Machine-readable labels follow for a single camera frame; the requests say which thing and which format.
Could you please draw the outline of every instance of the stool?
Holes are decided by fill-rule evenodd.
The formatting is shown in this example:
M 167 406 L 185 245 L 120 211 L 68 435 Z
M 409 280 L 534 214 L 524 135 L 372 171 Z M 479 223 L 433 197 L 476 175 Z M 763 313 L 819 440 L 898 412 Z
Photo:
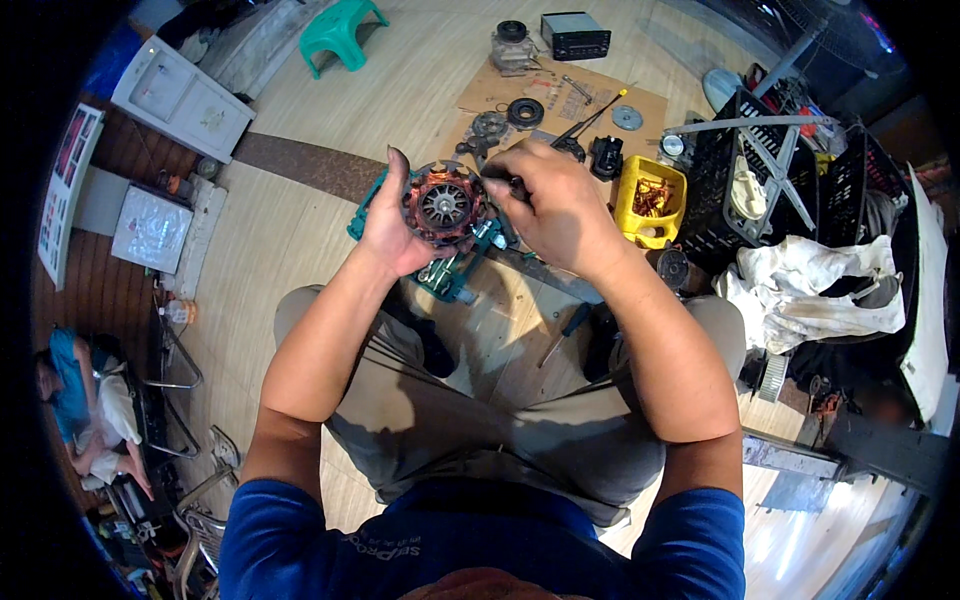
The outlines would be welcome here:
M 348 71 L 356 71 L 367 62 L 367 57 L 357 43 L 356 30 L 357 25 L 370 11 L 373 11 L 382 25 L 390 26 L 390 21 L 384 18 L 383 13 L 371 0 L 340 0 L 318 14 L 306 26 L 300 35 L 300 53 L 310 67 L 313 79 L 320 78 L 320 71 L 310 57 L 321 50 L 330 50 L 340 57 Z

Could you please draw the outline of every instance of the blue t-shirt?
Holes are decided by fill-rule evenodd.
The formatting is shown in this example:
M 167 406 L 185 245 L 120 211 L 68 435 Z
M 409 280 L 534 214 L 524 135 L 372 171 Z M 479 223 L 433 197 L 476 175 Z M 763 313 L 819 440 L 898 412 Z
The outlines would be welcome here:
M 54 409 L 57 428 L 63 442 L 73 442 L 73 436 L 83 431 L 90 422 L 90 411 L 86 406 L 84 380 L 80 373 L 80 363 L 73 355 L 73 343 L 77 332 L 69 327 L 54 329 L 50 334 L 50 357 L 54 370 L 63 382 L 63 389 L 50 396 L 50 406 Z M 90 361 L 94 369 L 101 370 L 109 354 L 94 348 Z
M 295 486 L 248 482 L 230 506 L 221 596 L 396 600 L 453 571 L 485 566 L 555 594 L 596 599 L 744 597 L 744 508 L 733 493 L 700 489 L 662 501 L 627 559 L 598 541 L 579 507 L 556 494 L 485 482 L 470 508 L 492 508 L 462 511 L 447 500 L 463 498 L 463 489 L 475 492 L 468 481 L 475 480 L 418 484 L 353 534 L 327 531 L 320 505 Z M 527 490 L 518 502 L 516 486 Z M 507 504 L 513 506 L 499 512 Z

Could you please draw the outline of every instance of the cardboard sheet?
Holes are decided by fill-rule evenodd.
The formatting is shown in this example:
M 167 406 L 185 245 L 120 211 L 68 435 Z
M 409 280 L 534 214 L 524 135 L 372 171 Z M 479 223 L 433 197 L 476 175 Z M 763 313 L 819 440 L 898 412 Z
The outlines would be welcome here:
M 576 66 L 568 62 L 557 62 L 546 57 L 539 58 L 542 71 L 531 71 L 523 77 L 501 77 L 499 72 L 485 61 L 473 76 L 473 80 L 457 99 L 457 106 L 470 112 L 486 110 L 505 110 L 507 105 L 517 98 L 533 98 L 543 104 L 545 114 L 543 122 L 537 127 L 552 136 L 560 135 L 578 121 L 583 121 L 609 102 L 618 91 L 627 88 L 627 95 L 614 104 L 614 107 L 629 106 L 635 108 L 643 117 L 643 126 L 633 132 L 618 128 L 612 121 L 612 107 L 608 108 L 597 121 L 579 138 L 580 145 L 589 152 L 594 137 L 612 135 L 623 140 L 624 157 L 632 155 L 656 158 L 660 134 L 663 131 L 663 118 L 666 114 L 666 98 L 639 87 L 627 84 L 606 75 Z M 567 75 L 593 96 L 593 102 L 587 106 L 587 99 L 563 80 Z M 449 144 L 452 153 L 457 142 L 463 141 L 463 131 L 451 135 L 456 140 Z M 530 132 L 518 132 L 511 127 L 501 140 L 500 147 L 492 149 L 491 154 L 505 149 Z

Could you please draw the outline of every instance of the wooden panel wall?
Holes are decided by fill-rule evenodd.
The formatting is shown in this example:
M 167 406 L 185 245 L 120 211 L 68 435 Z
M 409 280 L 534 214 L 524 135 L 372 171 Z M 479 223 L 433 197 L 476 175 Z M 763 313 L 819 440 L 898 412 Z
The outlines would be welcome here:
M 160 170 L 185 178 L 197 154 L 168 137 L 135 123 L 108 102 L 82 96 L 80 102 L 107 112 L 104 130 L 94 149 L 91 164 L 121 177 L 156 186 Z M 144 268 L 110 255 L 113 238 L 73 229 L 67 251 L 64 289 L 55 292 L 34 252 L 33 323 L 34 348 L 46 348 L 55 326 L 69 326 L 78 333 L 108 333 L 116 336 L 137 372 L 145 373 L 149 322 L 153 310 L 153 278 Z M 49 406 L 44 408 L 51 445 L 64 473 L 67 488 L 85 511 L 99 504 L 84 492 L 80 478 L 70 466 Z

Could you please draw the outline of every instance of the fan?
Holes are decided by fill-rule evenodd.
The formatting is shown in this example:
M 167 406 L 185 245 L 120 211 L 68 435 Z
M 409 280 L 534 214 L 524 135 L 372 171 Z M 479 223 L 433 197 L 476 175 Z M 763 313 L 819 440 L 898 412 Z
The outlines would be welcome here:
M 757 98 L 779 81 L 813 43 L 874 79 L 902 70 L 903 62 L 896 56 L 893 42 L 880 29 L 862 0 L 776 1 L 782 13 L 803 34 L 754 89 Z M 774 16 L 790 36 L 779 12 L 766 4 L 762 9 Z

